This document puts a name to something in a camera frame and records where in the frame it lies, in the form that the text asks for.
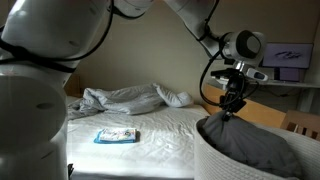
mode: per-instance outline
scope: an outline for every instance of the white basket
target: white basket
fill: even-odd
[[[195,180],[284,179],[239,163],[214,149],[198,131],[205,122],[206,119],[199,120],[195,126]],[[302,166],[304,180],[320,179],[320,142],[286,130],[255,125],[288,142]]]

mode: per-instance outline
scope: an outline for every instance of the white wall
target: white wall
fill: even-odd
[[[0,26],[2,26],[9,14],[9,9],[13,6],[15,0],[0,0]]]
[[[263,32],[269,42],[311,43],[319,7],[318,0],[223,0],[210,25],[217,34],[249,29]],[[83,88],[113,90],[158,82],[199,100],[199,78],[207,61],[179,17],[156,1],[138,20],[116,17],[108,40],[81,62],[77,73]]]
[[[317,28],[316,37],[314,39],[314,47],[310,68],[306,73],[305,81],[320,85],[320,21]],[[313,99],[311,112],[320,115],[320,90]]]

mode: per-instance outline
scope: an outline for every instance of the black cable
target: black cable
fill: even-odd
[[[212,17],[212,15],[213,15],[213,13],[215,12],[215,10],[216,10],[216,8],[217,8],[217,6],[218,6],[218,4],[219,4],[219,0],[216,0],[215,3],[214,3],[214,5],[213,5],[213,7],[212,7],[212,9],[211,9],[211,11],[210,11],[210,13],[209,13],[209,15],[208,15],[208,17],[205,19],[204,33],[203,33],[203,35],[202,35],[200,38],[197,39],[197,41],[202,41],[202,40],[204,40],[207,36],[209,36],[211,39],[213,39],[213,40],[215,40],[215,41],[219,41],[219,38],[216,38],[216,37],[214,37],[214,36],[212,35],[211,30],[210,30],[210,27],[209,27],[209,25],[208,25],[208,24],[209,24],[209,21],[211,20],[211,17]]]
[[[205,26],[208,26],[209,21],[210,21],[212,15],[213,15],[214,11],[215,11],[216,8],[218,7],[219,1],[220,1],[220,0],[216,0],[216,2],[215,2],[214,5],[213,5],[213,8],[211,9],[211,11],[210,11],[210,13],[209,13],[208,18],[205,19]]]
[[[201,75],[201,78],[200,78],[200,84],[199,84],[199,90],[200,90],[200,96],[201,98],[208,104],[210,105],[213,105],[213,106],[220,106],[220,103],[215,103],[215,102],[212,102],[210,101],[202,92],[202,83],[203,83],[203,80],[204,80],[204,77],[206,76],[211,64],[213,63],[213,61],[219,56],[220,54],[220,50],[218,52],[216,52],[215,55],[212,56],[212,58],[210,58],[206,68],[203,70],[202,72],[202,75]]]
[[[114,9],[115,9],[115,6],[114,6],[114,0],[111,0],[111,4],[110,4],[110,16],[109,16],[109,21],[108,21],[108,26],[106,28],[106,30],[104,31],[102,37],[100,38],[99,42],[90,50],[88,51],[86,54],[80,56],[80,57],[77,57],[77,58],[72,58],[70,60],[73,60],[73,61],[76,61],[76,60],[80,60],[80,59],[83,59],[83,58],[86,58],[88,56],[90,56],[92,53],[94,53],[100,46],[101,44],[104,42],[104,40],[106,39],[108,33],[109,33],[109,30],[111,28],[111,25],[112,25],[112,20],[113,20],[113,14],[114,14]]]
[[[22,62],[22,61],[25,61],[25,60],[17,59],[17,58],[3,59],[3,60],[0,61],[0,65],[1,64],[7,64],[7,63],[13,63],[13,62]]]
[[[247,94],[245,97],[243,97],[242,99],[245,99],[245,98],[251,96],[254,92],[256,92],[256,90],[260,87],[260,84],[258,81],[256,81],[255,83],[256,83],[256,86],[254,87],[254,89],[249,94]]]

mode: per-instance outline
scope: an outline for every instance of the monitor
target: monitor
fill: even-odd
[[[268,43],[262,67],[308,69],[313,44]]]

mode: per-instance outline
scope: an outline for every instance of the book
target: book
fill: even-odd
[[[134,143],[136,134],[135,128],[106,128],[98,132],[94,142],[98,144]]]

